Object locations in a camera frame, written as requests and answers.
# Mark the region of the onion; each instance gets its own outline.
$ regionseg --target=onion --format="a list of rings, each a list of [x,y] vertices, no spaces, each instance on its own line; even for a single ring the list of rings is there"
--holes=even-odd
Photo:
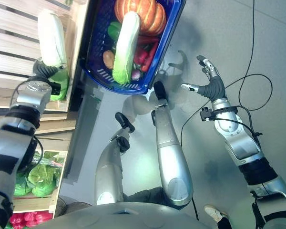
[[[138,69],[132,71],[132,80],[138,81],[141,78],[141,72]]]

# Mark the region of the green pepper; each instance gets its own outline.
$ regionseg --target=green pepper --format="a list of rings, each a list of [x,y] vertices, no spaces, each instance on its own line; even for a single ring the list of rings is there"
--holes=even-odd
[[[111,39],[113,39],[114,41],[117,41],[120,35],[120,30],[121,30],[121,23],[117,22],[117,21],[112,21],[108,28],[107,28],[107,32],[108,35],[110,36]]]

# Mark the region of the plastic basket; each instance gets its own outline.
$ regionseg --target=plastic basket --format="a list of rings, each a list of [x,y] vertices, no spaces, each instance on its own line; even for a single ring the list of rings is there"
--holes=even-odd
[[[107,28],[111,21],[118,20],[114,14],[115,0],[102,0],[100,2],[88,55],[86,61],[82,63],[82,68],[96,83],[112,92],[120,94],[145,94],[151,88],[185,5],[185,0],[158,0],[157,2],[161,3],[165,9],[167,16],[166,27],[162,33],[159,46],[149,70],[139,81],[131,81],[127,84],[118,84],[115,82],[112,77],[112,71],[106,68],[103,63],[103,52],[110,50],[113,45],[113,40],[107,34]]]

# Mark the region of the white sneaker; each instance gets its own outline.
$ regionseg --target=white sneaker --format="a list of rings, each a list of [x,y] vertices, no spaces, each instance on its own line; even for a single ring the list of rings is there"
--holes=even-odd
[[[223,217],[228,218],[227,214],[217,210],[215,207],[211,205],[205,205],[204,211],[211,216],[217,223],[221,221]]]

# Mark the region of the pumpkin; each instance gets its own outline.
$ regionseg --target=pumpkin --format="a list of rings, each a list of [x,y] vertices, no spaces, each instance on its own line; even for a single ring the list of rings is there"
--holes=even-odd
[[[155,0],[116,0],[114,12],[117,19],[122,22],[124,15],[136,12],[141,19],[141,33],[155,36],[163,32],[166,25],[164,7]]]

